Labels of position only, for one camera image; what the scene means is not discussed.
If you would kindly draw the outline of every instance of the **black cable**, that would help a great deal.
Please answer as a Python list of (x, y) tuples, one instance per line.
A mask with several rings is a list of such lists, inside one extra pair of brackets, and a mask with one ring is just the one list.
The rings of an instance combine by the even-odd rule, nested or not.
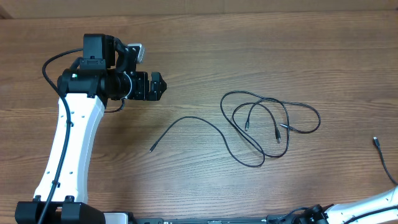
[[(242, 94), (252, 95), (252, 96), (255, 96), (255, 97), (259, 98), (260, 100), (258, 100), (258, 101), (255, 102), (255, 103), (243, 103), (243, 104), (239, 105), (239, 106), (234, 110), (234, 112), (233, 112), (233, 114), (232, 114), (232, 120), (230, 120), (230, 119), (227, 117), (227, 115), (225, 114), (225, 112), (224, 112), (223, 100), (224, 100), (225, 97), (227, 97), (228, 95), (235, 94), (235, 93), (242, 93)], [(251, 108), (251, 110), (250, 110), (250, 112), (249, 112), (249, 114), (248, 114), (248, 119), (247, 119), (247, 121), (246, 121), (246, 126), (245, 126), (245, 128), (248, 129), (248, 128), (249, 128), (248, 123), (249, 123), (251, 111), (252, 111), (252, 109), (253, 109), (255, 106), (260, 105), (260, 106), (263, 107), (265, 110), (267, 110), (268, 113), (271, 115), (271, 118), (272, 118), (272, 120), (273, 120), (273, 122), (274, 122), (274, 127), (275, 127), (275, 137), (276, 137), (276, 139), (278, 140), (278, 142), (280, 142), (280, 132), (279, 132), (279, 130), (278, 130), (278, 128), (277, 128), (275, 118), (274, 118), (274, 116), (272, 115), (271, 111), (270, 111), (268, 108), (266, 108), (264, 105), (260, 104), (260, 103), (263, 102), (263, 101), (270, 101), (270, 102), (274, 102), (274, 103), (279, 103), (279, 104), (283, 107), (283, 109), (284, 109), (284, 111), (285, 111), (285, 114), (286, 114), (287, 124), (280, 124), (281, 126), (285, 127), (286, 130), (287, 130), (286, 148), (285, 148), (285, 150), (284, 150), (282, 153), (280, 153), (280, 154), (278, 154), (278, 155), (270, 155), (270, 154), (268, 154), (268, 153), (265, 153), (264, 150), (263, 150), (263, 148), (260, 146), (260, 144), (259, 144), (254, 138), (252, 138), (248, 133), (246, 133), (245, 131), (243, 131), (242, 128), (236, 123), (235, 118), (234, 118), (235, 113), (236, 113), (240, 108), (242, 108), (243, 106), (246, 106), (246, 105), (252, 105), (252, 108)], [(307, 108), (313, 110), (313, 111), (317, 114), (317, 116), (318, 116), (318, 125), (316, 126), (316, 128), (313, 129), (313, 130), (311, 130), (311, 131), (301, 131), (301, 130), (298, 130), (298, 129), (296, 129), (296, 128), (290, 127), (289, 114), (288, 114), (288, 112), (287, 112), (287, 108), (285, 107), (285, 104), (287, 104), (287, 105), (295, 105), (295, 106), (304, 106), (304, 107), (307, 107)], [(166, 131), (161, 135), (161, 137), (160, 137), (160, 138), (155, 142), (155, 144), (150, 148), (149, 152), (152, 152), (152, 151), (156, 148), (156, 145), (159, 143), (159, 141), (166, 135), (166, 133), (170, 130), (170, 128), (171, 128), (173, 125), (175, 125), (175, 123), (177, 123), (178, 121), (180, 121), (180, 120), (182, 120), (182, 119), (185, 119), (185, 118), (193, 118), (193, 119), (199, 119), (199, 120), (201, 120), (201, 121), (204, 121), (204, 122), (208, 123), (210, 126), (212, 126), (213, 128), (215, 128), (215, 129), (221, 134), (221, 136), (223, 137), (223, 140), (224, 140), (224, 143), (225, 143), (225, 146), (226, 146), (228, 152), (229, 152), (229, 153), (231, 154), (231, 156), (232, 156), (236, 161), (238, 161), (240, 164), (242, 164), (242, 165), (244, 165), (244, 166), (247, 166), (247, 167), (260, 167), (260, 166), (262, 166), (263, 163), (265, 162), (266, 156), (267, 156), (267, 157), (272, 157), (272, 158), (280, 158), (280, 157), (282, 157), (284, 154), (286, 154), (286, 152), (287, 152), (287, 150), (288, 150), (288, 148), (289, 148), (290, 130), (293, 130), (293, 131), (296, 131), (296, 132), (302, 133), (302, 134), (308, 134), (308, 133), (312, 133), (312, 132), (316, 131), (316, 130), (319, 128), (320, 124), (321, 124), (321, 116), (320, 116), (319, 112), (318, 112), (315, 108), (313, 108), (313, 107), (311, 107), (311, 106), (309, 106), (309, 105), (306, 105), (306, 104), (303, 104), (303, 103), (294, 103), (294, 102), (279, 101), (279, 100), (277, 100), (277, 99), (275, 99), (275, 98), (266, 98), (266, 97), (259, 96), (259, 95), (256, 95), (256, 94), (254, 94), (254, 93), (248, 92), (248, 91), (231, 91), (231, 92), (226, 93), (226, 94), (221, 98), (221, 101), (220, 101), (220, 108), (221, 108), (221, 112), (222, 112), (222, 114), (224, 115), (225, 119), (230, 123), (230, 125), (232, 125), (232, 127), (238, 132), (238, 134), (240, 134), (252, 147), (254, 147), (257, 151), (259, 151), (259, 152), (262, 154), (262, 162), (260, 162), (259, 164), (256, 164), (256, 165), (250, 165), (250, 164), (245, 164), (244, 162), (240, 161), (240, 160), (232, 153), (232, 151), (230, 150), (230, 148), (229, 148), (229, 146), (228, 146), (228, 143), (227, 143), (227, 141), (226, 141), (226, 138), (225, 138), (224, 134), (223, 134), (216, 126), (214, 126), (214, 125), (211, 124), (210, 122), (206, 121), (205, 119), (196, 117), (196, 116), (185, 116), (185, 117), (182, 117), (182, 118), (180, 118), (180, 119), (174, 121), (174, 123), (172, 123), (172, 124), (166, 129)]]
[(364, 218), (364, 217), (367, 217), (367, 216), (370, 216), (370, 215), (386, 212), (386, 211), (393, 210), (393, 209), (398, 209), (398, 206), (391, 206), (391, 207), (387, 207), (387, 208), (382, 208), (382, 209), (379, 209), (379, 210), (375, 210), (373, 212), (368, 212), (368, 213), (365, 213), (365, 214), (362, 214), (362, 215), (358, 215), (357, 217), (350, 218), (349, 220), (347, 220), (343, 224), (353, 223), (356, 220), (359, 220), (360, 218)]
[(307, 210), (307, 209), (308, 209), (307, 207), (296, 208), (296, 209), (290, 211), (290, 212), (289, 212), (288, 214), (286, 214), (286, 215), (282, 215), (281, 217), (273, 218), (273, 219), (271, 219), (271, 220), (269, 219), (269, 215), (267, 215), (267, 216), (266, 216), (266, 223), (269, 224), (269, 221), (280, 220), (281, 218), (285, 218), (285, 217), (287, 217), (287, 216), (289, 216), (289, 215), (291, 215), (291, 214), (293, 214), (293, 213), (295, 213), (295, 212), (297, 212), (297, 211)]
[(119, 111), (123, 110), (123, 108), (124, 108), (124, 98), (121, 98), (121, 101), (122, 101), (122, 105), (120, 105), (120, 107), (118, 109), (112, 110), (112, 111), (105, 111), (105, 113), (115, 113), (115, 112), (119, 112)]
[(398, 185), (398, 182), (391, 176), (390, 172), (389, 172), (388, 169), (387, 169), (386, 162), (384, 161), (384, 158), (383, 158), (383, 153), (381, 152), (381, 146), (380, 146), (380, 142), (379, 142), (378, 138), (377, 138), (377, 137), (373, 137), (373, 141), (374, 141), (374, 144), (376, 145), (377, 150), (379, 151), (381, 164), (383, 165), (383, 168), (384, 168), (386, 174), (388, 175), (388, 177), (390, 178), (390, 180), (391, 180), (395, 185)]
[(65, 111), (66, 111), (66, 114), (67, 114), (67, 131), (66, 131), (66, 133), (65, 133), (65, 141), (63, 142), (63, 148), (62, 148), (62, 152), (61, 152), (61, 156), (60, 156), (60, 162), (58, 163), (57, 171), (56, 171), (56, 173), (55, 173), (55, 177), (54, 177), (54, 180), (53, 180), (53, 182), (52, 182), (52, 186), (51, 186), (51, 190), (50, 190), (49, 196), (47, 197), (47, 201), (45, 202), (43, 211), (42, 211), (42, 213), (41, 213), (41, 215), (40, 215), (39, 221), (37, 222), (38, 224), (42, 224), (42, 223), (43, 223), (44, 218), (45, 218), (45, 215), (46, 215), (46, 213), (47, 213), (47, 210), (49, 209), (49, 205), (50, 205), (51, 199), (52, 199), (52, 197), (54, 196), (55, 189), (57, 188), (57, 185), (59, 184), (59, 183), (58, 183), (58, 180), (59, 180), (59, 178), (60, 178), (60, 174), (61, 174), (61, 169), (62, 169), (63, 161), (65, 160), (65, 154), (67, 153), (68, 142), (69, 142), (69, 135), (70, 135), (70, 126), (71, 126), (71, 124), (72, 124), (72, 122), (71, 122), (71, 120), (70, 120), (70, 110), (69, 110), (68, 103), (67, 103), (67, 101), (66, 101), (66, 99), (65, 99), (65, 96), (64, 96), (62, 93), (59, 92), (57, 86), (56, 86), (56, 85), (51, 81), (51, 79), (47, 76), (47, 73), (45, 72), (45, 69), (46, 69), (47, 65), (48, 65), (50, 62), (54, 61), (55, 59), (60, 58), (60, 57), (62, 57), (62, 56), (64, 56), (64, 55), (67, 55), (67, 54), (71, 54), (71, 53), (74, 53), (74, 52), (81, 51), (81, 50), (83, 50), (83, 49), (80, 48), (80, 49), (69, 50), (69, 51), (67, 51), (67, 52), (60, 53), (60, 54), (58, 54), (58, 55), (56, 55), (56, 56), (54, 56), (54, 57), (48, 59), (48, 60), (44, 63), (43, 68), (42, 68), (42, 73), (43, 73), (44, 78), (45, 78), (46, 81), (51, 85), (51, 87), (57, 92), (58, 96), (59, 96), (60, 99), (62, 100), (62, 103), (63, 103), (63, 105), (64, 105), (64, 107), (65, 107)]

